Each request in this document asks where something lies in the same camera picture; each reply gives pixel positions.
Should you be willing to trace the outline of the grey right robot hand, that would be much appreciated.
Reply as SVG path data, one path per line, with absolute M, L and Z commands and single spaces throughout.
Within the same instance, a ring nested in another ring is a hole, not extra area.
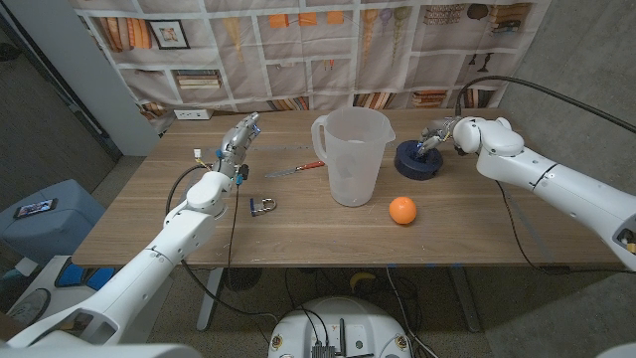
M 459 120 L 460 116 L 446 116 L 442 119 L 435 119 L 431 125 L 425 127 L 416 145 L 416 156 L 422 157 L 428 151 L 449 140 Z

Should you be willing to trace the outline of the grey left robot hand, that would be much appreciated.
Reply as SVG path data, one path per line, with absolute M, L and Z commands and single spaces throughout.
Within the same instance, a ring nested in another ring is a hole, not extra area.
M 223 137 L 217 150 L 218 160 L 213 166 L 214 171 L 224 173 L 230 178 L 236 176 L 243 165 L 246 152 L 252 141 L 260 134 L 257 123 L 260 115 L 253 112 L 239 121 Z

